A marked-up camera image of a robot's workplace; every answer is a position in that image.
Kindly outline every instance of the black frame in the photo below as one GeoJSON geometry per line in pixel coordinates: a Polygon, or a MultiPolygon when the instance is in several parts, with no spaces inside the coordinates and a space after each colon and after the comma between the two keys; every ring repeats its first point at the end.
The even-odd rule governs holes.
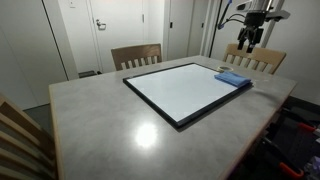
{"type": "Polygon", "coordinates": [[[222,98],[220,98],[220,99],[210,103],[209,105],[199,109],[198,111],[190,114],[189,116],[185,117],[184,119],[180,120],[179,122],[176,122],[171,116],[169,116],[160,107],[158,107],[154,102],[152,102],[148,97],[146,97],[142,92],[140,92],[137,88],[135,88],[131,83],[128,82],[129,79],[133,79],[133,78],[140,77],[140,76],[145,76],[148,74],[158,73],[161,71],[167,71],[170,69],[180,68],[180,67],[188,66],[191,64],[196,64],[198,66],[210,69],[212,71],[216,71],[214,69],[199,65],[197,63],[188,63],[188,64],[183,64],[183,65],[179,65],[179,66],[175,66],[175,67],[171,67],[171,68],[165,68],[165,69],[161,69],[161,70],[157,70],[157,71],[152,71],[152,72],[148,72],[148,73],[144,73],[144,74],[140,74],[140,75],[136,75],[136,76],[130,76],[127,78],[123,78],[123,83],[126,84],[133,92],[135,92],[143,101],[145,101],[150,107],[152,107],[152,109],[154,109],[160,116],[162,116],[175,129],[179,129],[179,128],[184,127],[185,125],[189,124],[190,122],[192,122],[195,119],[204,115],[206,112],[218,107],[220,104],[224,103],[225,101],[230,100],[231,98],[235,97],[236,95],[240,94],[241,92],[252,87],[252,83],[248,83],[247,85],[238,88],[237,90],[223,96],[222,98]]]}

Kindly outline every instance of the wooden chair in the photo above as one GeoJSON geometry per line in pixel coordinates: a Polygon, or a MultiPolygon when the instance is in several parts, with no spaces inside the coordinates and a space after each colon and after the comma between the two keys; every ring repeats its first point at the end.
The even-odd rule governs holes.
{"type": "Polygon", "coordinates": [[[268,65],[271,65],[268,73],[274,74],[278,69],[283,59],[286,57],[285,52],[274,51],[265,48],[255,47],[252,53],[246,53],[247,46],[244,46],[242,50],[238,50],[238,44],[229,44],[225,52],[223,61],[227,62],[228,56],[231,56],[229,61],[231,64],[237,64],[240,66],[244,62],[244,67],[248,68],[249,64],[253,61],[252,69],[258,71],[265,71],[268,65]]]}
{"type": "Polygon", "coordinates": [[[53,138],[0,94],[0,179],[58,179],[53,138]]]}
{"type": "Polygon", "coordinates": [[[139,66],[142,66],[142,59],[144,60],[145,65],[149,65],[149,58],[152,64],[162,62],[160,44],[147,44],[111,49],[111,53],[117,71],[123,70],[122,63],[124,63],[126,68],[129,69],[129,63],[132,64],[133,68],[138,66],[138,64],[139,66]]]}

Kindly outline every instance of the folded towel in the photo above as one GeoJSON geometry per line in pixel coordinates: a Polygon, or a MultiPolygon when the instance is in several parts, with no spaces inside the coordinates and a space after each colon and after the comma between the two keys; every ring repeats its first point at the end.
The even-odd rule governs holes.
{"type": "Polygon", "coordinates": [[[232,73],[232,72],[223,72],[217,75],[214,75],[214,77],[220,81],[223,81],[225,83],[231,84],[235,87],[242,87],[248,83],[251,82],[251,79],[240,76],[238,74],[232,73]]]}

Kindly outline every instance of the gray tabletop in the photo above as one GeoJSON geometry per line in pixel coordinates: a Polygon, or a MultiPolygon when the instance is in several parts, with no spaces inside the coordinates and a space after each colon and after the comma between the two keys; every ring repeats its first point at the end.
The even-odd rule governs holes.
{"type": "Polygon", "coordinates": [[[295,85],[202,56],[50,85],[60,177],[223,179],[295,85]],[[122,82],[190,62],[232,67],[254,87],[179,132],[122,82]]]}

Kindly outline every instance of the door handle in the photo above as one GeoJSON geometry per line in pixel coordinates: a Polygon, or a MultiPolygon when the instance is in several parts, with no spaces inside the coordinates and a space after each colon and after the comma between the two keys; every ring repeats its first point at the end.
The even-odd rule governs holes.
{"type": "Polygon", "coordinates": [[[99,19],[96,20],[99,30],[105,30],[107,28],[106,23],[101,23],[99,19]]]}

